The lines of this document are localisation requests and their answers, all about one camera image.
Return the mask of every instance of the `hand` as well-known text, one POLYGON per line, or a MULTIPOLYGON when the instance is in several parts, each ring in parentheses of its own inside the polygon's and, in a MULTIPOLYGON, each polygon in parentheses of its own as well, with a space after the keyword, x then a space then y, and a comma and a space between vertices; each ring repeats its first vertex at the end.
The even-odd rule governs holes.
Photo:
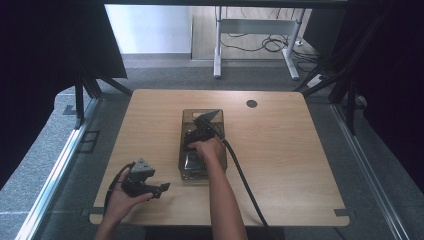
POLYGON ((196 148, 197 154, 199 154, 199 157, 202 158, 206 164, 210 163, 211 161, 218 161, 218 159, 222 156, 222 154, 224 154, 225 151, 224 144, 217 136, 205 142, 197 141, 190 143, 188 147, 196 148))
POLYGON ((146 193, 132 198, 128 196, 124 190, 122 190, 122 181, 124 181, 129 170, 129 168, 125 169, 119 177, 118 182, 116 183, 115 188, 113 189, 113 192, 110 196, 108 207, 103 217, 104 219, 106 218, 112 220, 113 222, 119 223, 125 216, 128 215, 128 213, 135 205, 144 201, 148 201, 153 197, 153 193, 146 193))

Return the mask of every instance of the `person's right hand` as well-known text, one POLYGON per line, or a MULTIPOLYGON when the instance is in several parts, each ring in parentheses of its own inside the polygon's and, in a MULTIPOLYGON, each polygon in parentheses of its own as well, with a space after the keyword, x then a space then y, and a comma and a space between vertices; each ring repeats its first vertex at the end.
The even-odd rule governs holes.
POLYGON ((199 157, 207 164, 210 161, 218 160, 225 151, 225 145, 219 140, 217 136, 205 142, 197 141, 190 143, 189 148, 196 148, 199 157))

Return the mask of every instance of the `person's left hand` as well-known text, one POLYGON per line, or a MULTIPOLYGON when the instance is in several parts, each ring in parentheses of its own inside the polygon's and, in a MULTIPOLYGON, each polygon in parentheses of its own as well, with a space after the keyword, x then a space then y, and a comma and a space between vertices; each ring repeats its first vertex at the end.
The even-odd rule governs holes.
POLYGON ((134 198, 128 196, 121 188, 122 181, 124 181, 128 172, 129 168, 125 169, 121 173, 121 176, 119 177, 110 196, 106 213, 103 216, 103 218, 110 219, 116 223, 120 222, 125 216, 127 216, 135 205, 148 201, 153 197, 153 193, 145 193, 134 198))

